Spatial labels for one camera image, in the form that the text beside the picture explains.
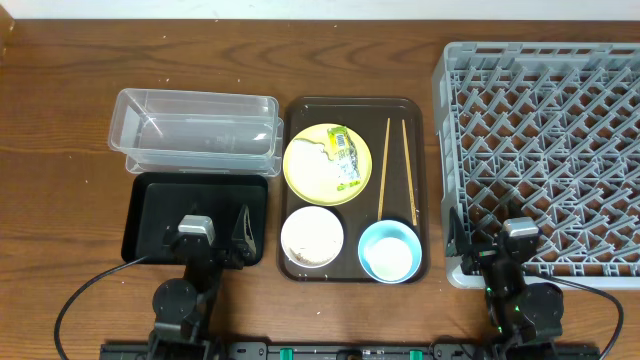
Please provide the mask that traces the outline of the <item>wooden chopstick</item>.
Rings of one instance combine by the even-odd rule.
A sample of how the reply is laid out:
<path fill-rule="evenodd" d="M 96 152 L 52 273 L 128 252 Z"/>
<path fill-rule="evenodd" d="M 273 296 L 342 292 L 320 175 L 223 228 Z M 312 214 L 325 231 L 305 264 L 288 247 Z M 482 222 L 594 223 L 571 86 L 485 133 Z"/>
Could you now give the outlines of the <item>wooden chopstick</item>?
<path fill-rule="evenodd" d="M 379 189 L 377 221 L 380 221 L 382 219 L 383 208 L 384 208 L 384 197 L 385 197 L 385 187 L 386 187 L 386 172 L 387 172 L 387 163 L 388 163 L 388 148 L 389 148 L 389 137 L 390 137 L 390 122 L 391 122 L 391 119 L 387 118 L 386 129 L 385 129 L 385 138 L 384 138 L 384 146 L 383 146 L 383 157 L 382 157 L 382 167 L 381 167 L 381 179 L 380 179 L 380 189 Z"/>
<path fill-rule="evenodd" d="M 417 213 L 416 213 L 417 209 L 416 209 L 415 197 L 414 197 L 413 176 L 412 176 L 409 142 L 408 142 L 405 119 L 401 120 L 401 126 L 402 126 L 402 135 L 403 135 L 403 149 L 404 149 L 405 167 L 406 167 L 406 175 L 407 175 L 407 183 L 408 183 L 411 222 L 413 226 L 417 226 L 418 225 Z"/>

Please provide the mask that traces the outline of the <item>light blue bowl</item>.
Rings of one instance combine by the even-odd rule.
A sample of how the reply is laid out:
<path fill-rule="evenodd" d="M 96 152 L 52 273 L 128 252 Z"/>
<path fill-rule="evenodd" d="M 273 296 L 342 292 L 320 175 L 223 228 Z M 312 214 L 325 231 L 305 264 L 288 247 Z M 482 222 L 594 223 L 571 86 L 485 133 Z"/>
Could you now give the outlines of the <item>light blue bowl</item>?
<path fill-rule="evenodd" d="M 377 282 L 408 282 L 422 264 L 423 251 L 419 237 L 403 222 L 381 220 L 361 234 L 358 259 L 362 269 Z"/>

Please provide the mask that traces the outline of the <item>white bowl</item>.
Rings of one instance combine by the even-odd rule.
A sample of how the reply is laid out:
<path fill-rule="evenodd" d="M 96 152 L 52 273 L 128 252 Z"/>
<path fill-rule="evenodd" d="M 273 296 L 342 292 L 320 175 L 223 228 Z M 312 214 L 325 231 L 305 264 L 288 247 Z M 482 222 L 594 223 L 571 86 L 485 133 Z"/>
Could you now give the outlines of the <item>white bowl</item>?
<path fill-rule="evenodd" d="M 282 250 L 294 264 L 304 268 L 321 268 L 340 254 L 344 230 L 338 217 L 319 206 L 307 206 L 291 213 L 280 236 Z"/>

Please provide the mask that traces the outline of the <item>green yellow snack wrapper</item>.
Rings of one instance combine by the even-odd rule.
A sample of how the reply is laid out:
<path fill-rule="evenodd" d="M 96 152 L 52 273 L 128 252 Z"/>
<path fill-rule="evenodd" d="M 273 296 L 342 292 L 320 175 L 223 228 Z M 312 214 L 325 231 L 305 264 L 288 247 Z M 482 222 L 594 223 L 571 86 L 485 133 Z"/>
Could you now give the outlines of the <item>green yellow snack wrapper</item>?
<path fill-rule="evenodd" d="M 358 185 L 361 182 L 358 153 L 349 136 L 348 128 L 332 127 L 327 130 L 327 134 L 331 148 L 331 162 L 337 170 L 337 190 L 342 191 Z"/>

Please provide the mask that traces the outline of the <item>white tissue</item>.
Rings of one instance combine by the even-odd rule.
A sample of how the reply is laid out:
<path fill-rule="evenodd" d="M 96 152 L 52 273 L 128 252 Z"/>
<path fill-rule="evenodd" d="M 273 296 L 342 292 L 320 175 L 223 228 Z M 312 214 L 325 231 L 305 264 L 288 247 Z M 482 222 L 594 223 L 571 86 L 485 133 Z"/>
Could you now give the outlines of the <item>white tissue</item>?
<path fill-rule="evenodd" d="M 308 139 L 295 139 L 292 143 L 292 154 L 301 159 L 319 159 L 329 161 L 330 157 L 321 142 L 313 142 Z"/>

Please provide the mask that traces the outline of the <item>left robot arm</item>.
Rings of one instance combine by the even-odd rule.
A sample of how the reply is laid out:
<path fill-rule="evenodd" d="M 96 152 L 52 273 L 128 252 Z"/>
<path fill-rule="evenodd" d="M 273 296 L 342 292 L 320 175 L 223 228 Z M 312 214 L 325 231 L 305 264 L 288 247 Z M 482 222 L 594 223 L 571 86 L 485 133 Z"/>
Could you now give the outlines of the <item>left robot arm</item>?
<path fill-rule="evenodd" d="M 225 346 L 220 338 L 209 335 L 208 327 L 223 271 L 241 270 L 257 259 L 249 207 L 240 207 L 228 237 L 216 235 L 210 217 L 186 215 L 165 237 L 163 246 L 185 266 L 185 271 L 182 277 L 161 284 L 154 293 L 156 318 L 145 357 L 224 359 Z"/>

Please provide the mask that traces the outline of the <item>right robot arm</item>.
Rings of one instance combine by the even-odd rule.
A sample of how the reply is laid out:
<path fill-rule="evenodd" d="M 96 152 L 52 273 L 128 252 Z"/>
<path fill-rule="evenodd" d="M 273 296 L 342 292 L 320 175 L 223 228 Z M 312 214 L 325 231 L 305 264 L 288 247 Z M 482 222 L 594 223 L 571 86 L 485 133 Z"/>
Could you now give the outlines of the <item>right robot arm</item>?
<path fill-rule="evenodd" d="M 499 334 L 474 353 L 476 359 L 545 359 L 553 356 L 553 340 L 563 333 L 562 290 L 549 282 L 528 285 L 524 262 L 533 257 L 541 231 L 517 210 L 489 241 L 474 242 L 454 208 L 449 211 L 446 255 L 461 259 L 464 271 L 477 271 L 485 300 Z"/>

